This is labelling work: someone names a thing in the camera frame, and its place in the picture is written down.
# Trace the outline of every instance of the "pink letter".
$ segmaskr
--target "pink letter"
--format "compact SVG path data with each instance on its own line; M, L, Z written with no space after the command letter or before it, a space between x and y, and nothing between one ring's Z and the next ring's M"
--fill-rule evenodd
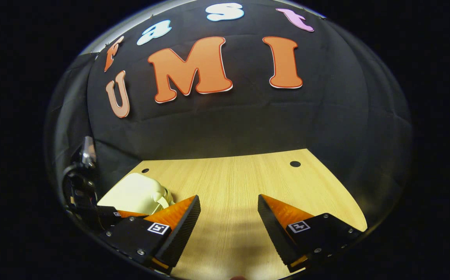
M298 14L295 14L295 12L289 10L289 9L276 9L277 11L283 12L287 19L297 27L301 28L302 30L306 30L308 32L314 32L314 29L311 26L306 25L303 21L305 18L303 16L300 16Z

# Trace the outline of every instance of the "wooden table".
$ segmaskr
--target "wooden table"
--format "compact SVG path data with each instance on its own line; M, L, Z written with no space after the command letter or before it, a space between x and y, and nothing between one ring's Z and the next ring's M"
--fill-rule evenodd
M291 161L301 163L299 167ZM130 173L167 187L175 202L199 195L201 213L172 275L189 280L276 280L291 275L257 211L258 195L312 215L328 212L364 231L355 199L307 149L203 159L143 161Z

